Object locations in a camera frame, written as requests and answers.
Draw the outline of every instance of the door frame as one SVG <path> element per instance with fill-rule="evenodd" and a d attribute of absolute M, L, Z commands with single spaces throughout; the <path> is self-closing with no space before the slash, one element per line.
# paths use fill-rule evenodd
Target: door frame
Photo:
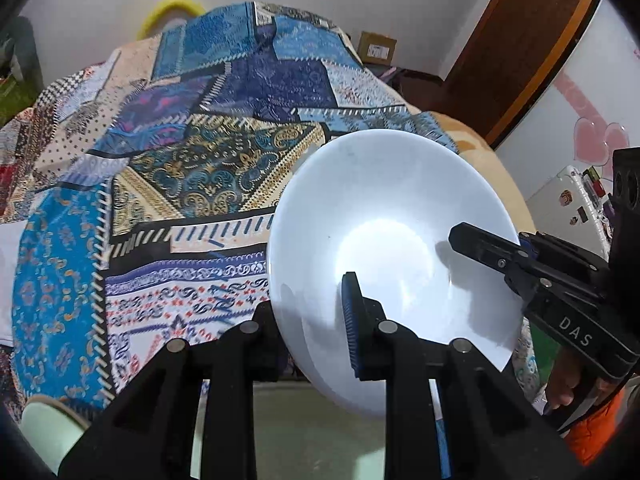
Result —
<path fill-rule="evenodd" d="M 480 38 L 499 1 L 500 0 L 490 0 L 487 4 L 476 28 L 444 80 L 444 86 L 447 85 L 447 80 L 449 82 L 455 80 L 455 78 L 464 70 L 466 58 Z M 502 117 L 500 117 L 497 123 L 492 126 L 491 130 L 485 137 L 486 142 L 492 148 L 496 148 L 497 145 L 510 133 L 510 131 L 514 129 L 524 114 L 529 111 L 534 102 L 551 83 L 552 79 L 556 76 L 568 58 L 569 54 L 573 51 L 578 40 L 580 40 L 580 37 L 582 36 L 589 21 L 591 21 L 591 17 L 593 16 L 599 2 L 600 0 L 580 0 L 578 2 L 574 13 L 548 56 L 546 56 L 545 60 L 541 63 L 540 67 L 536 70 L 536 73 L 529 80 L 524 89 L 516 97 L 508 110 L 502 115 Z"/>

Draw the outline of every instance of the sticker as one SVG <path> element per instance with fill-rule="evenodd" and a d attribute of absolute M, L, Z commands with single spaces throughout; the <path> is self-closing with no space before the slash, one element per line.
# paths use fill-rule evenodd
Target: sticker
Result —
<path fill-rule="evenodd" d="M 562 207 L 569 205 L 571 202 L 574 201 L 574 197 L 571 196 L 571 191 L 569 191 L 568 189 L 565 189 L 561 194 L 560 194 L 560 198 L 558 199 L 560 201 L 560 205 Z"/>
<path fill-rule="evenodd" d="M 589 219 L 589 217 L 587 216 L 586 211 L 584 210 L 584 208 L 582 206 L 580 206 L 578 208 L 578 215 L 580 215 L 580 219 L 582 220 L 583 224 Z"/>
<path fill-rule="evenodd" d="M 378 59 L 386 59 L 389 57 L 389 47 L 382 45 L 370 44 L 367 49 L 367 57 L 376 57 Z"/>

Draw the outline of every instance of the finger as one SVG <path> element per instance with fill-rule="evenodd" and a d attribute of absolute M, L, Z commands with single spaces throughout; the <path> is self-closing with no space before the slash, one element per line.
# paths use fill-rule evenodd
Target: finger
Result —
<path fill-rule="evenodd" d="M 572 388 L 580 382 L 580 361 L 569 350 L 562 348 L 556 357 L 546 386 L 546 400 L 553 409 L 574 400 Z"/>

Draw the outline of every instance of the blue patterned fabric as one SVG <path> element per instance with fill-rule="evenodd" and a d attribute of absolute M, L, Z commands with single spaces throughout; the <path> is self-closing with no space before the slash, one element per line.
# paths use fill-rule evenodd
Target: blue patterned fabric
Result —
<path fill-rule="evenodd" d="M 129 167 L 148 184 L 147 196 L 155 190 L 185 218 L 237 212 L 264 193 L 277 167 L 324 138 L 317 123 L 226 118 L 218 126 L 192 128 L 184 142 L 133 157 Z"/>
<path fill-rule="evenodd" d="M 128 162 L 128 158 L 102 158 L 101 156 L 84 153 L 73 163 L 69 171 L 60 178 L 60 182 L 93 187 L 110 176 L 120 173 Z"/>
<path fill-rule="evenodd" d="M 271 221 L 305 152 L 369 128 L 456 151 L 431 114 L 412 116 L 361 66 L 330 20 L 290 7 L 220 7 L 159 42 L 121 47 L 87 77 L 65 124 L 50 113 L 26 128 L 53 131 L 56 149 L 75 124 L 84 142 L 39 206 L 30 174 L 9 204 L 34 211 L 14 288 L 27 394 L 100 408 L 169 338 L 197 344 L 251 317 L 268 298 Z"/>
<path fill-rule="evenodd" d="M 383 109 L 325 110 L 321 108 L 298 108 L 301 121 L 315 121 L 327 125 L 331 132 L 348 133 L 359 130 L 401 130 L 419 134 L 434 140 L 458 153 L 456 143 L 443 133 L 438 121 L 429 112 L 411 115 L 406 106 L 393 106 Z"/>
<path fill-rule="evenodd" d="M 95 371 L 90 282 L 96 189 L 54 188 L 29 218 L 14 283 L 14 365 L 28 395 L 102 406 Z"/>
<path fill-rule="evenodd" d="M 320 61 L 280 61 L 267 49 L 231 62 L 230 73 L 220 81 L 204 96 L 200 110 L 287 122 L 296 106 L 336 106 Z"/>
<path fill-rule="evenodd" d="M 273 49 L 278 59 L 323 59 L 356 70 L 362 69 L 335 32 L 289 16 L 276 16 L 275 21 Z"/>
<path fill-rule="evenodd" d="M 246 56 L 255 45 L 253 5 L 219 7 L 162 35 L 152 79 Z"/>
<path fill-rule="evenodd" d="M 191 108 L 210 79 L 205 75 L 133 93 L 94 150 L 126 155 L 182 140 Z"/>
<path fill-rule="evenodd" d="M 450 478 L 451 464 L 449 462 L 449 447 L 447 446 L 447 433 L 444 420 L 436 420 L 436 434 L 438 435 L 438 451 L 440 452 L 440 474 L 442 478 Z"/>

